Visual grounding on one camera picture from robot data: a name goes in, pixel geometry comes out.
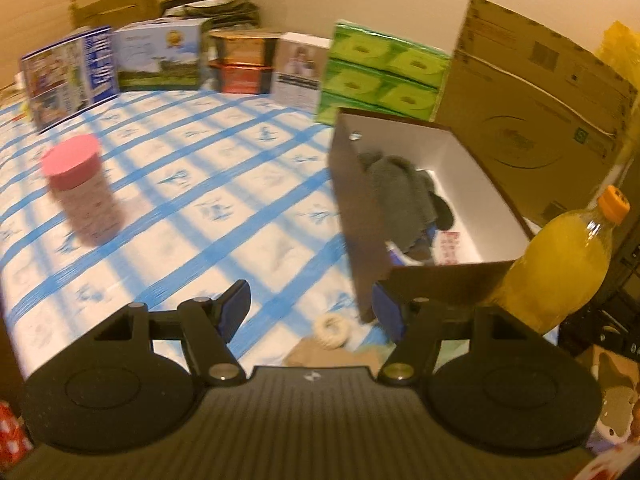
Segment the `black round soft pad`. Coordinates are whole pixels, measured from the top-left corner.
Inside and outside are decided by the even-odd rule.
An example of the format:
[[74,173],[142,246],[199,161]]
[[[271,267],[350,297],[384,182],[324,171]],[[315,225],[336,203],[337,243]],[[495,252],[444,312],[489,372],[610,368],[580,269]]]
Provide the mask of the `black round soft pad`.
[[446,200],[439,195],[430,193],[432,205],[436,214],[435,226],[439,231],[448,231],[454,226],[454,213]]

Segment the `grey knitted cloth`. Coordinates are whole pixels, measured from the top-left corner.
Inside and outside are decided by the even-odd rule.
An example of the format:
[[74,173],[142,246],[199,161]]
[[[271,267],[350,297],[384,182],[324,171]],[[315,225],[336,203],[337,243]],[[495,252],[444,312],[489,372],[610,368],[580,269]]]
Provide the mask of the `grey knitted cloth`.
[[435,226],[431,177],[398,155],[364,152],[358,160],[373,186],[388,238],[402,252],[408,252]]

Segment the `orange juice bottle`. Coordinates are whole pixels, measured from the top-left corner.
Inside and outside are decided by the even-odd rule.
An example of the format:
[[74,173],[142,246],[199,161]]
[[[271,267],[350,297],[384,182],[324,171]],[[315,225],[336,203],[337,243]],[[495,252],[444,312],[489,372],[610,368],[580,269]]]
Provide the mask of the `orange juice bottle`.
[[613,232],[630,211],[609,185],[590,209],[560,214],[530,241],[487,301],[541,335],[581,309],[600,289],[613,251]]

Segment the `blue checked bed sheet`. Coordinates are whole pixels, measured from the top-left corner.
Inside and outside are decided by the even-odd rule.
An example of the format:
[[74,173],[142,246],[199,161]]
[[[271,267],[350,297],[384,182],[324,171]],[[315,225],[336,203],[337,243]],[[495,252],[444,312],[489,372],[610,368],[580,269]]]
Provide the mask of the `blue checked bed sheet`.
[[[104,245],[81,244],[47,189],[42,155],[93,134],[124,213]],[[1,110],[1,281],[18,364],[32,373],[124,304],[172,310],[250,284],[231,343],[276,365],[328,312],[350,351],[384,344],[360,321],[328,169],[333,131],[259,96],[127,92],[45,133]]]

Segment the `dark brown open box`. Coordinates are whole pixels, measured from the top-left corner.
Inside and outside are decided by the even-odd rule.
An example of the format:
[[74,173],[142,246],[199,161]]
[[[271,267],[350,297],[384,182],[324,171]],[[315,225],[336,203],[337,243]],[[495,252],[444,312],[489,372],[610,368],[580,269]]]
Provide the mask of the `dark brown open box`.
[[343,108],[329,170],[366,322],[375,284],[401,301],[484,304],[533,237],[480,161],[434,122]]

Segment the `pink lidded canister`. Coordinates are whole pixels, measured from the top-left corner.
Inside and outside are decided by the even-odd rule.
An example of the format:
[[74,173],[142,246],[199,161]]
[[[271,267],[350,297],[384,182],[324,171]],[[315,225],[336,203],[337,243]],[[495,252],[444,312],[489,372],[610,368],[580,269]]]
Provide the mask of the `pink lidded canister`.
[[56,144],[41,157],[40,168],[79,243],[100,246],[117,234],[124,216],[96,136],[80,134]]

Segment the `green tissue pack stack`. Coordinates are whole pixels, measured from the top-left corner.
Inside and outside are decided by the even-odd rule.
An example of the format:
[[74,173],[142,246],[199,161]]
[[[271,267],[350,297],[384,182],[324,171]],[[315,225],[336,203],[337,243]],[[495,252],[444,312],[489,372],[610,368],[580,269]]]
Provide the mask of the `green tissue pack stack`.
[[450,56],[351,23],[335,23],[316,119],[333,125],[342,107],[430,120]]

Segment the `orange gift box stack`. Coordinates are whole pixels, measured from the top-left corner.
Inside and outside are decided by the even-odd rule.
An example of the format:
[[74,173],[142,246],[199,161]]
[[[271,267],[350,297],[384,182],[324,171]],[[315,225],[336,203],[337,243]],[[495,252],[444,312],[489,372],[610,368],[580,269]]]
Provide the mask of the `orange gift box stack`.
[[222,93],[268,94],[280,35],[263,29],[212,30],[216,56],[208,62],[213,88]]

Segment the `large cardboard box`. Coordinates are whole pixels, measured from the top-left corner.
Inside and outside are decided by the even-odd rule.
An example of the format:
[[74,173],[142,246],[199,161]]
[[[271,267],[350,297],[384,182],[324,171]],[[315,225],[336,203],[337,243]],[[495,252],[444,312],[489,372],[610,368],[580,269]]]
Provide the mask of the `large cardboard box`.
[[596,195],[624,145],[638,91],[573,40],[469,0],[436,122],[543,226]]

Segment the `white picture box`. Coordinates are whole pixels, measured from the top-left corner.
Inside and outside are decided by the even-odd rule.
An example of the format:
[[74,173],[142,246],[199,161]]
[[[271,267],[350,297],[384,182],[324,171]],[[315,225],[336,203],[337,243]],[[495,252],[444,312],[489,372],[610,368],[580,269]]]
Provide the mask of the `white picture box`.
[[330,47],[329,38],[283,34],[274,52],[271,97],[280,105],[314,114]]

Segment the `red checked cloth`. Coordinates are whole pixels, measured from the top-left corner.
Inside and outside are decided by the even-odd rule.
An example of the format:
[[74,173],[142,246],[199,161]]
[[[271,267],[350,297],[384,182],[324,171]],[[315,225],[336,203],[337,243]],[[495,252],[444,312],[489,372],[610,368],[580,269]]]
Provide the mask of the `red checked cloth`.
[[32,442],[9,404],[0,402],[0,467],[6,471],[19,463],[32,450]]

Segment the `cow picture milk box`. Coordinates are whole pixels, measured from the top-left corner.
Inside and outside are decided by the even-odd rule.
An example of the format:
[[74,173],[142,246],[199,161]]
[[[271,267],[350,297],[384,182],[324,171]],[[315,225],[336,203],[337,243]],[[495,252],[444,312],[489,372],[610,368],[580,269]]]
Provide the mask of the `cow picture milk box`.
[[119,90],[198,90],[211,28],[210,18],[157,18],[116,29]]

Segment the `blue white milk carton box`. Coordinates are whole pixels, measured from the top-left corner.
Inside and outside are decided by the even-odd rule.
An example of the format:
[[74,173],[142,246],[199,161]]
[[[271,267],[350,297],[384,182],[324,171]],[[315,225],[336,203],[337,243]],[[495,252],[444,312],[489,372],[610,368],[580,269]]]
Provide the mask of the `blue white milk carton box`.
[[108,26],[29,52],[20,66],[29,113],[39,132],[119,94],[113,33]]

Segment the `dark bag at headboard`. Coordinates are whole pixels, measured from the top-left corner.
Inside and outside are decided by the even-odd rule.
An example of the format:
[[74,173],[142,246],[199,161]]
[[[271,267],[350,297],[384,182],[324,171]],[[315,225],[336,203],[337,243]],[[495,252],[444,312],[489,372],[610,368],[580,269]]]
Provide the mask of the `dark bag at headboard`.
[[252,0],[163,0],[163,18],[205,18],[213,29],[260,26],[259,8]]

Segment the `brown cardboard box at headboard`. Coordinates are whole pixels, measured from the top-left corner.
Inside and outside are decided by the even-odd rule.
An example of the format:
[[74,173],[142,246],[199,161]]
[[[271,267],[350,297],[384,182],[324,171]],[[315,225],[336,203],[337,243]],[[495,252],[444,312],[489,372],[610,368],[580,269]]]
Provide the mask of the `brown cardboard box at headboard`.
[[160,15],[158,0],[72,0],[70,21],[73,28],[111,26],[118,29]]

